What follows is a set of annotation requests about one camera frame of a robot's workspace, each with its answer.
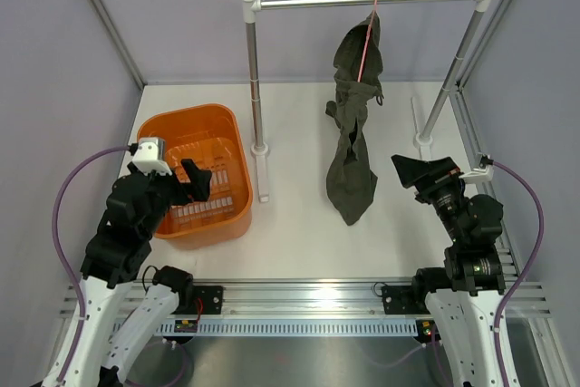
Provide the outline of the dark green shorts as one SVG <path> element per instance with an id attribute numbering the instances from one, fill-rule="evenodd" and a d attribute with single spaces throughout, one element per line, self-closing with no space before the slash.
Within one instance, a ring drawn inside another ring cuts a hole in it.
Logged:
<path id="1" fill-rule="evenodd" d="M 339 131 L 336 152 L 326 174 L 326 194 L 348 226 L 355 224 L 372 204 L 378 182 L 370 166 L 363 127 L 368 120 L 368 102 L 382 104 L 383 99 L 379 16 L 362 83 L 356 81 L 369 18 L 368 15 L 342 39 L 333 59 L 335 97 L 325 106 L 325 114 L 334 120 Z"/>

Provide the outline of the pink wire hanger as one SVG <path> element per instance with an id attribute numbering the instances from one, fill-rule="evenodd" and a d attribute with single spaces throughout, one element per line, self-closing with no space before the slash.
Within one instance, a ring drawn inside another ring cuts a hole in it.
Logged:
<path id="1" fill-rule="evenodd" d="M 357 73 L 356 81 L 358 83 L 363 82 L 363 76 L 364 76 L 365 68 L 367 65 L 366 61 L 367 61 L 368 51 L 369 51 L 369 47 L 371 45 L 375 23 L 377 22 L 377 19 L 378 19 L 377 10 L 378 10 L 378 0 L 373 0 L 372 12 L 370 14 L 370 18 L 368 20 L 368 24 L 367 24 L 367 28 L 366 28 L 364 45 L 363 45 L 361 60 L 360 60 L 359 69 L 358 69 L 358 73 Z"/>

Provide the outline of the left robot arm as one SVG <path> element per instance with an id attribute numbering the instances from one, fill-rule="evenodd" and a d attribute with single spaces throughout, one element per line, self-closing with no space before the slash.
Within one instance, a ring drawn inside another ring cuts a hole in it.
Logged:
<path id="1" fill-rule="evenodd" d="M 145 174 L 131 163 L 106 200 L 95 236 L 85 249 L 75 284 L 77 307 L 42 386 L 121 386 L 156 329 L 195 303 L 193 277 L 172 266 L 159 270 L 143 302 L 118 332 L 118 312 L 150 254 L 150 241 L 174 206 L 206 201 L 212 173 L 184 159 L 188 182 L 173 172 Z"/>

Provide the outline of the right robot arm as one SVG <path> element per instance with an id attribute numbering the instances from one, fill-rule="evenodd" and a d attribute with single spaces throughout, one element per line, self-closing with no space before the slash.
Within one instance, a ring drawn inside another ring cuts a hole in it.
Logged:
<path id="1" fill-rule="evenodd" d="M 505 319 L 509 291 L 496 248 L 503 206 L 486 194 L 465 194 L 468 184 L 491 179 L 492 159 L 481 156 L 467 173 L 450 157 L 391 161 L 402 186 L 434 208 L 451 241 L 442 267 L 417 270 L 410 298 L 432 316 L 430 336 L 443 342 L 454 385 L 517 386 Z"/>

